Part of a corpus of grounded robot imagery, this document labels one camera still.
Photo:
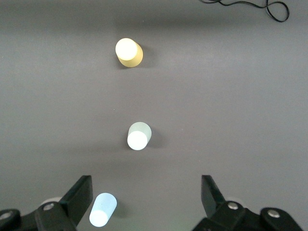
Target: white cylinder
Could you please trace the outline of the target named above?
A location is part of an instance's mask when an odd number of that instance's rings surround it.
[[[90,222],[96,227],[107,224],[116,208],[116,198],[109,193],[99,194],[90,213]]]
[[[143,122],[134,123],[128,130],[127,143],[133,150],[141,150],[150,141],[152,131],[149,125]]]

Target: light blue cylinder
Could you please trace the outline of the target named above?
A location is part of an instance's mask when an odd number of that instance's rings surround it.
[[[107,224],[116,208],[116,198],[110,193],[99,194],[90,213],[90,222],[96,227]]]

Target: cylinder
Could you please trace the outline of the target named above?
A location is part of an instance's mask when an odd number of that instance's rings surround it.
[[[150,141],[152,131],[149,125],[143,122],[134,123],[128,130],[127,143],[133,150],[141,150]]]
[[[90,213],[90,222],[96,227],[107,224],[116,208],[116,198],[109,193],[99,194]]]
[[[142,48],[134,40],[123,38],[115,46],[116,55],[126,67],[139,65],[143,58]]]

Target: black cable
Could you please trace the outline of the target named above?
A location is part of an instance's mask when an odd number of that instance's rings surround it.
[[[232,2],[230,4],[225,4],[225,3],[222,3],[221,1],[222,0],[208,0],[208,1],[204,1],[204,0],[199,0],[200,2],[202,3],[205,3],[205,4],[213,4],[213,3],[219,3],[223,6],[231,6],[231,5],[234,5],[234,4],[247,4],[247,5],[250,5],[250,6],[254,6],[254,7],[257,7],[259,9],[264,9],[266,8],[267,12],[269,13],[269,15],[271,16],[272,19],[274,19],[276,22],[279,22],[279,23],[283,23],[285,21],[288,20],[289,16],[290,16],[290,11],[289,11],[289,7],[282,1],[274,1],[274,2],[271,2],[269,3],[269,0],[266,0],[266,3],[265,3],[265,6],[259,6],[259,5],[256,5],[252,2],[248,2],[248,1],[235,1],[235,2]],[[273,5],[273,4],[281,4],[282,6],[284,6],[285,10],[286,10],[286,17],[284,20],[279,20],[278,18],[276,18],[271,12],[270,12],[270,9],[269,9],[269,6],[270,5]]]

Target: gray table surface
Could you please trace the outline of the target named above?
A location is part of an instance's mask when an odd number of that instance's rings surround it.
[[[101,230],[190,231],[210,174],[308,230],[308,1],[285,2],[277,23],[197,0],[1,0],[0,209],[26,214],[92,175],[94,197],[118,199]],[[136,68],[115,55],[125,37]],[[126,143],[137,121],[153,130],[142,151]],[[80,231],[100,230],[91,207]]]

